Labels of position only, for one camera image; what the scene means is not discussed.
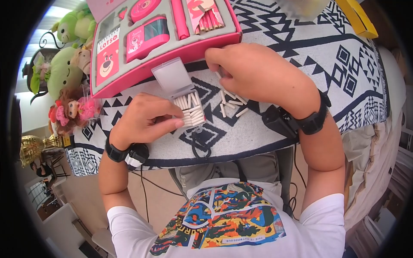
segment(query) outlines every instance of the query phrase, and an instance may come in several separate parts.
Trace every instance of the patterned tablecloth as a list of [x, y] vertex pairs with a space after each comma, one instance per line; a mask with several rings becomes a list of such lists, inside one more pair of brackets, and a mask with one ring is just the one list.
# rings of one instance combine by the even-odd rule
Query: patterned tablecloth
[[[287, 19], [273, 0], [233, 0], [232, 5], [244, 33], [242, 41], [270, 47], [311, 77], [321, 91], [328, 93], [330, 112], [341, 132], [386, 120], [390, 105], [380, 55], [372, 41], [354, 34], [334, 1], [315, 20], [306, 22]], [[245, 108], [241, 106], [227, 109], [228, 117], [223, 118], [219, 107], [222, 87], [216, 75], [204, 60], [185, 66], [205, 110], [207, 123], [197, 134], [205, 147], [193, 143], [183, 130], [174, 131], [148, 145], [150, 158], [144, 170], [229, 161], [293, 143], [262, 123], [261, 113], [269, 107], [267, 103], [249, 100], [247, 113], [235, 117]], [[100, 121], [74, 132], [75, 147], [66, 154], [75, 175], [98, 172], [109, 131], [141, 91], [165, 97], [158, 82], [149, 78], [111, 99], [103, 99]], [[192, 145], [201, 158], [195, 157]], [[202, 158], [206, 149], [211, 155]]]

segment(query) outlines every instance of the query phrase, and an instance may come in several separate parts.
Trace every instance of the pink doll dress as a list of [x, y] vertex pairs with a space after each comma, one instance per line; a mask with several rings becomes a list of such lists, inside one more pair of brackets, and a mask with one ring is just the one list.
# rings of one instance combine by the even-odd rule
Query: pink doll dress
[[91, 97], [81, 97], [78, 102], [80, 107], [78, 108], [78, 115], [80, 120], [88, 120], [95, 116], [99, 106], [95, 103], [95, 100]]

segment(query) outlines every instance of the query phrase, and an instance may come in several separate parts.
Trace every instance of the spiral notebook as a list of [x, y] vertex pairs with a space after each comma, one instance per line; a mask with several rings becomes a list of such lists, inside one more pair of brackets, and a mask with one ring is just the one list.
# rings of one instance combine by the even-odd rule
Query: spiral notebook
[[119, 71], [119, 30], [118, 26], [97, 43], [96, 86]]

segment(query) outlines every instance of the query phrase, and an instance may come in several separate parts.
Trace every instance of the graphic print t-shirt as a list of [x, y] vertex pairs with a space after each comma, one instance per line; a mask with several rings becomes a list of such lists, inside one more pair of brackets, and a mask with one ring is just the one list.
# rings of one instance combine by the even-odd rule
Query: graphic print t-shirt
[[189, 190], [191, 199], [159, 235], [133, 209], [111, 208], [117, 257], [342, 257], [342, 194], [314, 202], [298, 222], [282, 211], [279, 182], [236, 180], [215, 178]]

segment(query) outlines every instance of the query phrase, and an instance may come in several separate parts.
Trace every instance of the pink pencil box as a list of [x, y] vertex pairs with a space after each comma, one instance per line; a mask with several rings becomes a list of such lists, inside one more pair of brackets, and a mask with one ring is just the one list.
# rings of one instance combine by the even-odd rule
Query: pink pencil box
[[[96, 26], [90, 66], [93, 98], [111, 98], [153, 76], [151, 69], [174, 58], [188, 63], [204, 58], [210, 47], [241, 42], [242, 30], [229, 0], [215, 2], [225, 26], [200, 35], [192, 27], [187, 1], [178, 1], [171, 5], [126, 0]], [[132, 15], [132, 10], [139, 12]]]

